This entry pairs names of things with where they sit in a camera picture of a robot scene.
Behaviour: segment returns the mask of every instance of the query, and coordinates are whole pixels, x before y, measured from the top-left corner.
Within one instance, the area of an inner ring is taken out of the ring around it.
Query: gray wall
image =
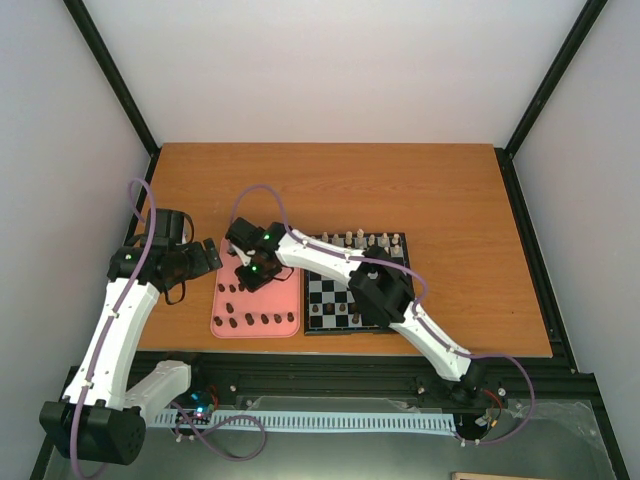
[[[581,370],[640,478],[640,2],[610,1],[516,157]]]
[[[0,3],[0,92],[0,477],[23,480],[148,162],[61,1]]]
[[[497,145],[583,4],[87,1],[160,142]]]

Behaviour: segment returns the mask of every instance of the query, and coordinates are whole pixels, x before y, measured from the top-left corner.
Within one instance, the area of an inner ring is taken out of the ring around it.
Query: wooden tabletop
[[[189,213],[196,239],[219,245],[245,187],[268,183],[291,225],[323,231],[405,232],[411,266],[429,284],[429,315],[476,353],[550,356],[531,277],[490,145],[165,144],[152,187],[159,207]],[[239,215],[280,221],[267,192],[245,197]],[[161,299],[139,348],[225,352],[416,355],[398,334],[219,339],[209,323],[215,275]]]

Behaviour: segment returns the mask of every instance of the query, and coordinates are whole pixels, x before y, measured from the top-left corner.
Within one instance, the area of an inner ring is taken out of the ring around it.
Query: black frame
[[[64,3],[149,153],[150,161],[145,179],[150,182],[161,147],[158,147],[147,127],[83,0],[64,0]],[[630,477],[596,379],[592,374],[577,372],[567,332],[513,164],[516,153],[606,3],[607,0],[585,2],[511,139],[504,148],[496,148],[495,153],[553,352],[552,358],[524,359],[523,365],[532,378],[538,398],[591,402],[614,472],[617,478],[628,479]],[[143,189],[137,201],[139,209],[144,200]],[[133,235],[136,225],[137,218],[133,216],[127,238]],[[130,382],[134,384],[139,381],[153,370],[158,361],[166,357],[166,352],[139,352],[132,366]],[[236,404],[261,395],[367,396],[398,398],[412,405],[437,406],[444,411],[464,413],[464,409],[454,404],[433,401],[426,395],[417,394],[420,385],[426,385],[437,377],[433,367],[423,358],[213,353],[199,354],[198,357],[201,374],[215,379],[222,403]],[[69,374],[74,373],[75,369],[72,368]],[[489,361],[487,378],[490,384],[504,387],[511,398],[528,397],[524,380],[508,362]],[[231,385],[236,387],[234,392],[231,391]],[[31,475],[32,480],[43,478],[52,450],[53,444],[45,439]]]

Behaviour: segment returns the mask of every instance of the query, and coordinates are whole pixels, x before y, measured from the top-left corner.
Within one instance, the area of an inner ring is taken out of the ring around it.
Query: gray floor
[[[257,433],[217,432],[213,440],[243,455]],[[85,473],[95,468],[85,464]],[[198,442],[176,443],[152,429],[130,466],[109,466],[103,480],[450,479],[456,471],[554,480],[614,479],[606,454],[557,421],[534,420],[498,446],[461,448],[448,437],[417,434],[269,434],[263,453],[244,463],[222,460]],[[73,479],[69,462],[52,458],[47,480]]]

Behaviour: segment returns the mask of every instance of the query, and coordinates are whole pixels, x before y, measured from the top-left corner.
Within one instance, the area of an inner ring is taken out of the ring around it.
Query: pink tray
[[[295,269],[284,282],[272,281],[257,292],[249,293],[239,288],[238,277],[234,270],[241,265],[238,257],[227,253],[229,242],[220,242],[220,259],[223,267],[216,272],[213,311],[211,314],[211,333],[219,338],[273,338],[290,337],[300,328],[300,270]],[[285,269],[280,276],[288,275]],[[233,306],[233,313],[227,312],[227,303]],[[288,320],[289,312],[293,313],[293,321]],[[247,323],[246,314],[253,317],[253,325]],[[268,323],[264,323],[262,315],[267,315]],[[276,323],[275,315],[282,321]],[[222,321],[216,324],[216,317]],[[237,326],[231,326],[231,319]]]

